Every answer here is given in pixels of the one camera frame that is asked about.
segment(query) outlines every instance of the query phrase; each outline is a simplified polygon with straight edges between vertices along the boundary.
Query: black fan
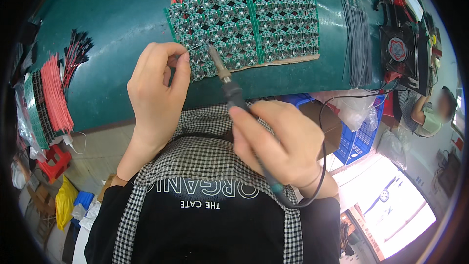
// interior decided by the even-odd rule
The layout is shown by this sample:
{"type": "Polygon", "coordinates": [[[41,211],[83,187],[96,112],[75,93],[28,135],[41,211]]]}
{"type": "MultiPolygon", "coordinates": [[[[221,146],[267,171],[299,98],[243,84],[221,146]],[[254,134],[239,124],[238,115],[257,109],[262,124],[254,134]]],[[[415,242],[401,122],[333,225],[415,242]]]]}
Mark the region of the black fan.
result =
{"type": "Polygon", "coordinates": [[[417,77],[416,36],[410,28],[380,26],[381,64],[388,71],[417,77]]]}

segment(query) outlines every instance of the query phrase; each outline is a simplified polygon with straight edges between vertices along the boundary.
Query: blue plastic crate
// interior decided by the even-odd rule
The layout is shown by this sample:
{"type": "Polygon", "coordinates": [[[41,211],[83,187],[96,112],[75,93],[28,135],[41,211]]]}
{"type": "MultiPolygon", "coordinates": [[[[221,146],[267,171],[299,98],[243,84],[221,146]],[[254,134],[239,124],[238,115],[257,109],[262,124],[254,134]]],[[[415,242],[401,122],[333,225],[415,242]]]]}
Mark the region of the blue plastic crate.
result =
{"type": "Polygon", "coordinates": [[[78,204],[81,204],[85,210],[88,210],[90,208],[91,201],[93,201],[94,194],[88,193],[88,192],[78,192],[78,196],[75,199],[75,202],[73,202],[74,206],[77,206],[78,204]]]}
{"type": "MultiPolygon", "coordinates": [[[[377,96],[374,102],[374,106],[377,106],[376,114],[378,116],[378,124],[383,115],[384,98],[384,95],[377,96]]],[[[334,152],[334,155],[342,161],[344,165],[347,165],[360,159],[370,151],[378,127],[373,131],[369,131],[368,122],[365,120],[356,132],[352,132],[343,122],[342,124],[341,143],[339,144],[339,148],[334,152]]]]}
{"type": "Polygon", "coordinates": [[[283,102],[293,104],[298,109],[300,108],[301,104],[314,101],[314,98],[311,97],[308,93],[283,95],[281,96],[281,99],[283,102]]]}

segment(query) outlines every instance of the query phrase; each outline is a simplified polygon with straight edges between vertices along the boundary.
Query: hand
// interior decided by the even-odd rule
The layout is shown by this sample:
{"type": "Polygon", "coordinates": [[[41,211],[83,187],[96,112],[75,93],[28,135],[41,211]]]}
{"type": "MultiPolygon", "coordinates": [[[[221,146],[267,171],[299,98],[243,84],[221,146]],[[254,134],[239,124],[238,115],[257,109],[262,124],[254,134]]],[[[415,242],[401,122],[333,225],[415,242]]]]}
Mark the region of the hand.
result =
{"type": "MultiPolygon", "coordinates": [[[[312,195],[321,171],[317,163],[324,140],[321,128],[289,103],[259,101],[251,111],[272,127],[279,140],[246,111],[232,107],[229,113],[234,124],[235,153],[252,170],[262,174],[255,152],[280,183],[299,188],[305,197],[312,195]]],[[[327,174],[318,197],[336,194],[337,184],[327,174]]]]}
{"type": "Polygon", "coordinates": [[[189,53],[184,46],[178,43],[148,44],[127,83],[136,125],[126,154],[131,151],[132,157],[138,155],[133,159],[145,164],[166,145],[179,121],[190,78],[189,53]],[[170,66],[175,66],[176,72],[168,86],[170,66]]]}

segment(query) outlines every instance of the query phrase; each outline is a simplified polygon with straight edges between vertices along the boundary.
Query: white plastic bag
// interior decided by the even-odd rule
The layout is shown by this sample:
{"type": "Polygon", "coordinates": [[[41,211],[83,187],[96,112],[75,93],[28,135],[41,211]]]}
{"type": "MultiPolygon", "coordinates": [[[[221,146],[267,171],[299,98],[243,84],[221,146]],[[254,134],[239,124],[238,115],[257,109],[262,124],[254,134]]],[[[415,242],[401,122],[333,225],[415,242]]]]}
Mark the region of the white plastic bag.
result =
{"type": "MultiPolygon", "coordinates": [[[[344,90],[344,91],[325,91],[310,93],[310,95],[319,102],[326,102],[332,97],[337,96],[365,96],[370,92],[362,89],[344,90]]],[[[376,96],[364,98],[338,98],[329,101],[339,112],[337,116],[346,124],[352,132],[360,128],[363,121],[367,118],[370,108],[373,107],[376,96]]]]}
{"type": "Polygon", "coordinates": [[[85,214],[86,210],[81,203],[75,206],[72,210],[72,216],[76,220],[82,220],[83,217],[85,217],[85,214]]]}
{"type": "Polygon", "coordinates": [[[88,231],[91,231],[91,227],[93,226],[94,220],[97,218],[99,214],[99,209],[101,208],[101,203],[96,201],[90,205],[88,209],[88,213],[86,216],[80,221],[80,226],[86,228],[88,231]]]}
{"type": "Polygon", "coordinates": [[[370,109],[370,113],[368,114],[365,120],[366,120],[366,123],[368,124],[369,131],[374,131],[378,127],[378,114],[376,113],[375,107],[372,107],[370,109]]]}
{"type": "Polygon", "coordinates": [[[390,132],[389,129],[384,131],[377,152],[406,170],[406,153],[410,150],[410,143],[402,129],[399,128],[395,129],[394,133],[390,132]]]}
{"type": "Polygon", "coordinates": [[[15,85],[16,113],[18,115],[18,132],[31,146],[29,157],[45,162],[45,152],[39,146],[32,130],[30,116],[27,110],[26,97],[24,96],[24,84],[15,85]]]}

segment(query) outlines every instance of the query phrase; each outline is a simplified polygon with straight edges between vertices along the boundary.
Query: fan label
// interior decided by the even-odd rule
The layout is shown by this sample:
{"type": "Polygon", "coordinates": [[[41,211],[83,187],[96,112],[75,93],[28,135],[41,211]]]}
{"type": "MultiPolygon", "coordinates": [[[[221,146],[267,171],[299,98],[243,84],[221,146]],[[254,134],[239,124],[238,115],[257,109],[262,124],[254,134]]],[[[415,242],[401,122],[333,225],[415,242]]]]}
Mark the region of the fan label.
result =
{"type": "Polygon", "coordinates": [[[407,57],[407,46],[399,38],[394,37],[389,40],[387,44],[387,50],[389,51],[390,56],[395,61],[404,61],[407,57]]]}

